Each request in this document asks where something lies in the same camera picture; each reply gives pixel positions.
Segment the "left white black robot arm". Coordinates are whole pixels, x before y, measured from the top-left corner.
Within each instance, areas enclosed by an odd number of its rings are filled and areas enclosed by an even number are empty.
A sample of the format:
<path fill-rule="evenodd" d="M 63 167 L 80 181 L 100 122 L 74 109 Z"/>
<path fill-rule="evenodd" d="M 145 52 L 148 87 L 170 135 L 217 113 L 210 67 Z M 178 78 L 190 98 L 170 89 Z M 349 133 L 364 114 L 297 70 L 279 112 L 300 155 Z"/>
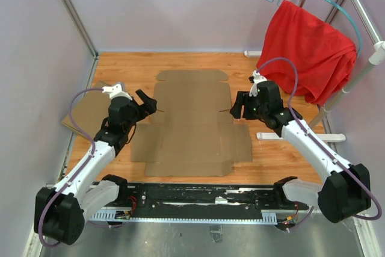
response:
<path fill-rule="evenodd" d="M 44 247 L 73 244 L 98 210 L 111 202 L 122 206 L 129 199 L 124 178 L 108 176 L 96 187 L 90 185 L 132 140 L 137 123 L 156 112 L 157 101 L 137 90 L 143 102 L 138 104 L 120 83 L 101 87 L 99 91 L 109 97 L 108 116 L 94 137 L 83 133 L 91 142 L 90 148 L 66 177 L 36 194 L 34 232 Z"/>

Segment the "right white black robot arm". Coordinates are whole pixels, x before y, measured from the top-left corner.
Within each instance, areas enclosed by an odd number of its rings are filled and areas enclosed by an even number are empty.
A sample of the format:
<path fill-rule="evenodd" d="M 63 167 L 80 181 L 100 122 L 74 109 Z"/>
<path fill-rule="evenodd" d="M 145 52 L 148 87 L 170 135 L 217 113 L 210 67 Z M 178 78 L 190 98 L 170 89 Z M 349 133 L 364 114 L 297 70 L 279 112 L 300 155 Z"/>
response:
<path fill-rule="evenodd" d="M 286 107 L 278 85 L 262 81 L 252 91 L 238 91 L 230 114 L 235 119 L 259 120 L 273 130 L 312 165 L 322 184 L 287 177 L 275 183 L 273 203 L 285 209 L 293 202 L 317 207 L 324 217 L 338 223 L 371 207 L 370 175 L 362 165 L 353 165 L 327 146 L 299 113 Z"/>

